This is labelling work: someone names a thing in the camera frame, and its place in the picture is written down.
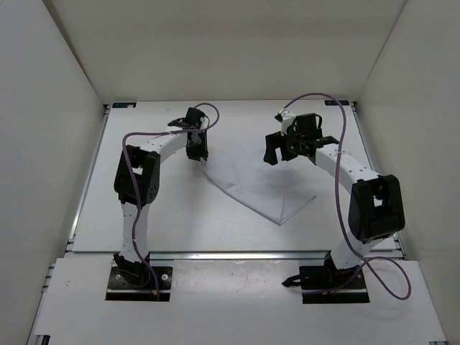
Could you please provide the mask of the white skirt cloth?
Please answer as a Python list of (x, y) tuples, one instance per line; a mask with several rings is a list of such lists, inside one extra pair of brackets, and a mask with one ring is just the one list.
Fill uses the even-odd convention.
[(202, 168), (229, 197), (280, 226), (312, 203), (316, 192), (294, 164), (269, 165), (264, 155), (265, 141), (251, 139), (217, 152)]

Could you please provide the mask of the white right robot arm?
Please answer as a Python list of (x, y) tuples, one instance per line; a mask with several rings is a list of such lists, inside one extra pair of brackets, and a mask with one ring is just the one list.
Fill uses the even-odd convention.
[(280, 150), (283, 161), (307, 157), (333, 176), (337, 207), (339, 189), (349, 193), (348, 225), (339, 219), (344, 240), (325, 256), (320, 274), (329, 287), (340, 287), (375, 245), (405, 227), (399, 180), (365, 167), (340, 150), (339, 140), (332, 136), (289, 138), (275, 132), (265, 137), (265, 144), (264, 161), (270, 165), (278, 163), (276, 150)]

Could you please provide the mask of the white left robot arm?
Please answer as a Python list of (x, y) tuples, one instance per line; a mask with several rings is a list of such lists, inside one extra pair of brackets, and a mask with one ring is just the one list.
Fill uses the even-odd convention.
[(123, 212), (123, 242), (114, 261), (129, 284), (143, 288), (152, 283), (158, 291), (158, 277), (150, 265), (147, 220), (150, 205), (160, 189), (160, 166), (181, 149), (186, 149), (190, 160), (206, 160), (207, 131), (131, 132), (125, 134), (121, 143), (114, 190)]

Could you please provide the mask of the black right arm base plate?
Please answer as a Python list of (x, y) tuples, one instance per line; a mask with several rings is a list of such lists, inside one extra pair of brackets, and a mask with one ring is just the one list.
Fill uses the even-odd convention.
[(282, 282), (285, 288), (300, 287), (302, 302), (307, 304), (369, 303), (362, 269), (338, 270), (332, 264), (300, 266), (299, 273)]

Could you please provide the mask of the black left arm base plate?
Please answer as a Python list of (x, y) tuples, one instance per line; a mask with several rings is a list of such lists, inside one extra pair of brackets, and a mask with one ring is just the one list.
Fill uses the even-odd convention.
[(111, 266), (105, 300), (129, 301), (129, 302), (169, 302), (173, 283), (173, 266), (152, 266), (158, 279), (159, 291), (155, 288), (154, 278), (151, 271), (144, 272), (143, 277), (138, 279), (129, 276), (115, 263)]

